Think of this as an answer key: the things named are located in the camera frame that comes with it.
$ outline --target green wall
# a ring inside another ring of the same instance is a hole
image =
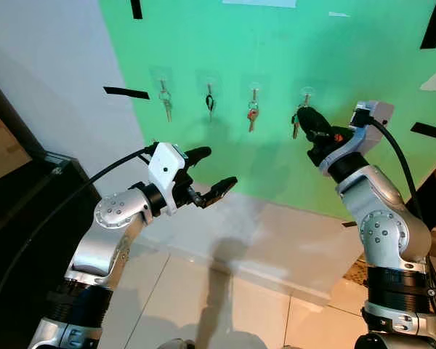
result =
[[[100,0],[127,88],[150,93],[151,100],[133,99],[146,141],[211,146],[212,156],[193,171],[197,181],[236,175],[235,191],[348,218],[334,181],[308,159],[304,135],[291,139],[290,118],[307,86],[315,89],[312,106],[339,126],[347,125],[358,100],[394,104],[389,130],[415,181],[436,166],[436,140],[410,132],[416,121],[436,126],[436,92],[419,89],[436,73],[436,49],[419,49],[434,1],[298,0],[296,9],[221,0],[141,3],[144,19],[133,20],[130,1]],[[158,99],[160,78],[172,95],[170,124]],[[204,103],[207,78],[217,100],[212,122]],[[260,83],[260,115],[248,133],[253,81]],[[367,159],[408,197],[386,140]]]

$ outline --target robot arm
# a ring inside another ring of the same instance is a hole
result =
[[[188,168],[210,153],[207,147],[183,153],[175,145],[159,143],[151,154],[148,185],[139,183],[99,202],[61,285],[49,294],[51,307],[29,349],[97,347],[102,320],[128,260],[129,247],[142,228],[162,212],[172,215],[186,204],[205,208],[237,183],[235,177],[227,178],[203,196],[190,187],[193,180]]]
[[[368,300],[362,309],[368,334],[362,348],[436,348],[436,316],[429,310],[426,256],[431,235],[414,217],[382,171],[363,154],[381,134],[361,122],[373,117],[385,125],[393,107],[359,102],[349,128],[332,127],[311,107],[297,111],[300,126],[313,142],[308,156],[323,175],[337,182],[336,192],[355,218],[368,263]]]

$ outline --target white wall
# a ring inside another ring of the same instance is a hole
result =
[[[44,148],[78,158],[89,176],[143,146],[130,99],[103,86],[124,81],[97,1],[0,0],[0,88]],[[96,186],[105,195],[141,179],[145,169],[131,162]],[[189,258],[235,260],[300,297],[324,297],[361,253],[356,229],[340,223],[231,193],[142,234]]]

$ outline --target black cable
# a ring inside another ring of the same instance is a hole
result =
[[[151,145],[150,147],[143,148],[140,151],[135,151],[135,152],[129,154],[128,156],[124,156],[122,159],[119,159],[119,160],[113,162],[110,166],[105,167],[102,171],[98,172],[95,176],[89,178],[85,183],[83,183],[81,186],[79,186],[79,188],[74,190],[74,192],[72,192],[65,200],[63,200],[61,202],[61,204],[59,204],[57,207],[55,207],[55,209],[53,211],[51,211],[39,223],[39,225],[37,225],[36,228],[34,228],[34,230],[29,235],[28,239],[25,241],[25,243],[21,246],[21,248],[18,250],[16,255],[13,257],[12,262],[8,265],[8,268],[5,270],[5,273],[4,273],[3,277],[1,278],[0,294],[1,294],[1,291],[2,291],[5,283],[7,282],[8,278],[9,278],[10,273],[12,272],[13,268],[16,266],[17,261],[21,258],[21,256],[23,255],[23,252],[28,248],[29,244],[37,236],[39,231],[49,222],[49,220],[51,220],[68,202],[70,202],[73,198],[75,198],[77,195],[79,195],[84,189],[89,187],[92,183],[94,183],[96,180],[100,179],[102,176],[109,173],[109,171],[111,171],[112,169],[115,169],[116,167],[118,167],[118,166],[124,164],[125,162],[127,162],[133,158],[136,158],[136,157],[139,157],[146,164],[149,164],[149,161],[142,155],[146,154],[146,153],[152,155],[153,150],[154,150],[153,147],[156,147],[155,143],[153,145]]]
[[[415,189],[415,184],[413,183],[412,174],[410,172],[410,168],[408,167],[408,163],[407,163],[407,160],[405,159],[404,153],[400,149],[400,146],[398,145],[398,143],[396,142],[394,137],[386,129],[386,127],[384,127],[381,123],[379,123],[373,117],[368,118],[368,123],[375,126],[386,137],[386,139],[389,141],[392,148],[394,149],[397,157],[399,158],[400,165],[402,166],[402,169],[404,171],[405,179],[407,180],[408,189],[409,189],[410,194],[412,196],[413,207],[415,208],[415,211],[416,211],[418,218],[420,218],[420,220],[423,220],[423,215],[421,214],[421,208],[420,208],[420,203],[419,203],[418,196],[417,196],[416,189]],[[435,267],[433,266],[431,258],[429,258],[429,256],[427,256],[427,264],[429,266],[429,275],[428,275],[429,286],[434,288],[434,284],[435,284],[435,288],[436,288],[436,270],[435,270]],[[430,298],[431,298],[431,304],[433,307],[433,311],[436,314],[436,298],[435,297],[430,297]]]
[[[400,146],[395,141],[394,137],[389,133],[389,131],[384,127],[381,123],[379,123],[377,120],[371,118],[370,123],[375,126],[389,141],[391,146],[394,148],[394,151],[399,158],[400,165],[402,166],[402,169],[404,171],[405,179],[407,180],[408,189],[410,191],[410,194],[412,196],[412,203],[413,207],[415,209],[416,215],[420,220],[423,220],[423,215],[421,214],[421,208],[419,203],[419,198],[416,194],[415,184],[413,184],[413,178],[412,174],[410,172],[410,168],[408,167],[407,160],[405,159],[404,153],[400,149]]]

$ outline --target white tile floor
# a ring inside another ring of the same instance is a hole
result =
[[[206,266],[134,245],[104,321],[102,349],[156,349],[173,338],[198,349],[352,349],[367,332],[366,288],[342,279],[324,307]]]

